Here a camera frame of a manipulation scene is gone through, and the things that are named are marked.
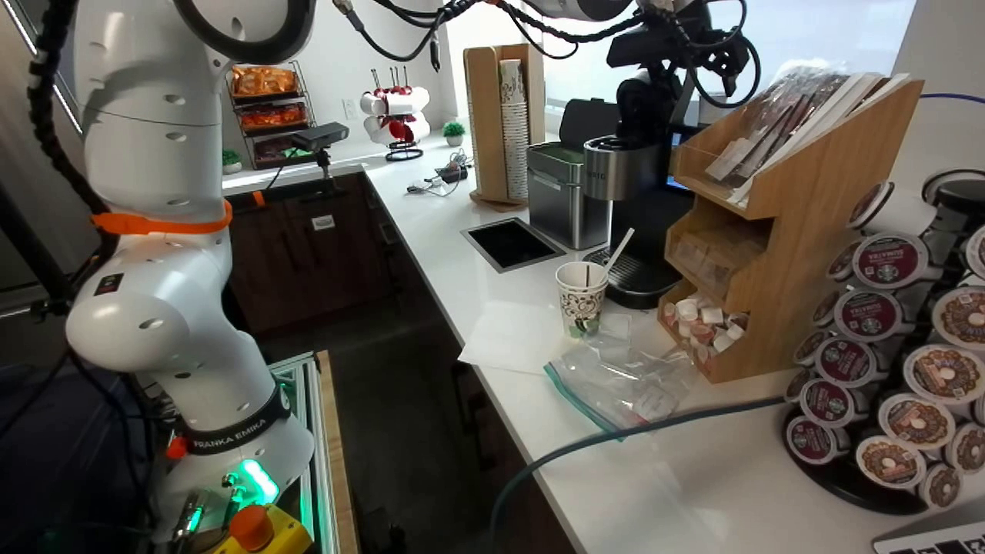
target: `dark wood cabinet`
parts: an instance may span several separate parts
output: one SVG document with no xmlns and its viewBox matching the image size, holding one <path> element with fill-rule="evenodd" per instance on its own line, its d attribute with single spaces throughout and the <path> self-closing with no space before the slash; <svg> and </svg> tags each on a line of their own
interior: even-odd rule
<svg viewBox="0 0 985 554">
<path fill-rule="evenodd" d="M 395 289 L 365 174 L 234 198 L 229 291 L 253 334 L 375 301 Z"/>
</svg>

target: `wooden rack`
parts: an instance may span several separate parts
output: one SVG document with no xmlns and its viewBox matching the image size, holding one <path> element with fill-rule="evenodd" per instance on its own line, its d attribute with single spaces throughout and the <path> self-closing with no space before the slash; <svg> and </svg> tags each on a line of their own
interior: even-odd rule
<svg viewBox="0 0 985 554">
<path fill-rule="evenodd" d="M 723 354 L 688 349 L 710 380 L 792 370 L 810 313 L 831 289 L 825 271 L 850 243 L 847 220 L 888 174 L 920 89 L 920 80 L 901 83 L 761 168 L 743 205 L 733 204 L 733 187 L 704 174 L 704 167 L 747 128 L 751 108 L 677 147 L 675 178 L 694 204 L 665 239 L 665 259 L 684 280 L 665 291 L 658 320 L 675 333 L 666 308 L 688 291 L 721 301 L 729 313 L 747 313 L 743 334 Z"/>
</svg>

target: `plastic cup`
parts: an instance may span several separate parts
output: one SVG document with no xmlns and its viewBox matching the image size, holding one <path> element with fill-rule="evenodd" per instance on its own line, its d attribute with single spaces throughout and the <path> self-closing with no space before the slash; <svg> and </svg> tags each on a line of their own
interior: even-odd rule
<svg viewBox="0 0 985 554">
<path fill-rule="evenodd" d="M 566 263 L 555 271 L 562 330 L 574 339 L 596 334 L 606 301 L 606 267 L 593 263 Z"/>
</svg>

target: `white countertop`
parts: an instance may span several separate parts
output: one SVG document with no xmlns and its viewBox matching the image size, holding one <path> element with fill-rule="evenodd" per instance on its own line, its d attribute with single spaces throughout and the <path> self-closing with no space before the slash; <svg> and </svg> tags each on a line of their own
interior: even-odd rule
<svg viewBox="0 0 985 554">
<path fill-rule="evenodd" d="M 459 339 L 468 340 L 492 305 L 556 313 L 550 271 L 562 259 L 497 275 L 465 239 L 468 229 L 526 213 L 476 205 L 472 181 L 448 198 L 407 193 L 407 186 L 433 174 L 446 158 L 448 147 L 432 147 L 416 162 L 369 162 L 365 174 Z M 672 346 L 651 311 L 606 305 L 604 333 L 630 333 L 645 349 Z M 482 363 L 476 374 L 526 457 L 596 434 L 542 367 Z M 684 407 L 770 396 L 786 380 L 789 372 L 729 384 L 694 379 Z M 761 409 L 604 443 L 542 468 L 537 486 L 572 544 L 591 554 L 868 554 L 870 537 L 917 519 L 870 514 L 818 488 L 789 457 L 774 427 L 777 409 Z"/>
</svg>

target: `sink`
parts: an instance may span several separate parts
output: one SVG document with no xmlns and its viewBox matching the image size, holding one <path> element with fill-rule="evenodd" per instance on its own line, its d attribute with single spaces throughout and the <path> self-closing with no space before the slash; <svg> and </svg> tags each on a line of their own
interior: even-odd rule
<svg viewBox="0 0 985 554">
<path fill-rule="evenodd" d="M 555 246 L 550 239 L 537 236 L 520 217 L 482 226 L 482 229 L 465 230 L 465 236 L 468 236 L 472 246 L 476 246 L 485 254 L 485 263 L 497 275 L 562 254 L 561 246 Z"/>
</svg>

